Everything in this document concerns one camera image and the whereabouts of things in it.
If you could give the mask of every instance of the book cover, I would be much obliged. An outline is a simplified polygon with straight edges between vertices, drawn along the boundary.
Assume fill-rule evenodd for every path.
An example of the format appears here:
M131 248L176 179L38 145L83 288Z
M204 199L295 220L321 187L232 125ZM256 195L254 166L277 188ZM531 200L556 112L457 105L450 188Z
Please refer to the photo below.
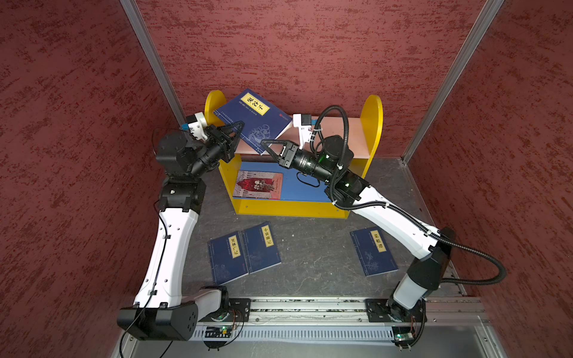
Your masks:
M282 173L239 170L233 196L280 200L281 191Z
M278 248L274 244L270 223L240 231L243 251L249 273L257 272L281 263Z
M211 239L207 245L211 259L211 273L216 285L223 285L249 274L238 231Z
M241 138L257 153L263 154L263 139L277 139L292 126L292 118L254 91L245 89L213 111L226 124L243 121Z
M388 250L382 230L378 226L352 231L350 236L366 276L398 270L398 265Z

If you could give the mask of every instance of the metal base plate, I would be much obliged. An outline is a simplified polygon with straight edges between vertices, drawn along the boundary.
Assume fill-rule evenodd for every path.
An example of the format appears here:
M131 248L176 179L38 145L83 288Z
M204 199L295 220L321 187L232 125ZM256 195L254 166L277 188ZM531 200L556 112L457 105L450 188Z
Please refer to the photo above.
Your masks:
M235 311L240 311L245 319L245 322L249 321L249 314L250 314L250 298L230 298L229 305L230 309L234 309ZM237 313L236 321L242 322L243 317ZM208 323L218 323L218 322L233 322L233 312L229 312L220 316L216 313L209 313L205 318L200 320L199 322L208 322Z
M388 315L390 310L386 306L387 301L388 300L385 298L367 298L364 300L368 322L396 322ZM425 319L422 315L421 309L412 309L411 313L413 314L416 322L421 322Z

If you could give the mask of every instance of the red textured wall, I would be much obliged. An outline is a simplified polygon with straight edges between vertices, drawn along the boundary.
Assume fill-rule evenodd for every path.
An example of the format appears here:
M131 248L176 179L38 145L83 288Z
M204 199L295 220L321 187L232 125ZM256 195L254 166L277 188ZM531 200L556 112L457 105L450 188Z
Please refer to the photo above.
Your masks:
M3 1L0 29L0 355L107 357L175 119L119 1Z
M506 0L410 162L439 225L508 268L471 291L510 357L573 356L572 61L571 1Z
M359 117L378 94L378 155L401 156L484 0L140 0L187 113L251 88L286 113Z

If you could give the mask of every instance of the blue book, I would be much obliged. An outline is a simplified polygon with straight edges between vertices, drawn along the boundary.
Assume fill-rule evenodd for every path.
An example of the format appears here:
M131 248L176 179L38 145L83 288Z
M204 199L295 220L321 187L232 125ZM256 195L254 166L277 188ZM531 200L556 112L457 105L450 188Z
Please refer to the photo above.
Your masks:
M366 276L398 270L378 226L350 232L356 253Z
M238 231L211 239L207 245L213 281L216 285L223 285L249 274Z
M250 89L213 111L226 124L243 121L241 138L263 154L263 139L277 139L292 126L292 118Z
M249 273L281 263L269 222L239 232Z

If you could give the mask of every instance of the red book cover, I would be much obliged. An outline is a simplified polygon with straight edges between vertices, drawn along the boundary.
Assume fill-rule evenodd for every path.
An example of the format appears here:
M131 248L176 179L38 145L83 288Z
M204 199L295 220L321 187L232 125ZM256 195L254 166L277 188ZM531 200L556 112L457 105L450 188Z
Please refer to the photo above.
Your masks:
M233 196L280 200L281 189L282 173L239 170Z

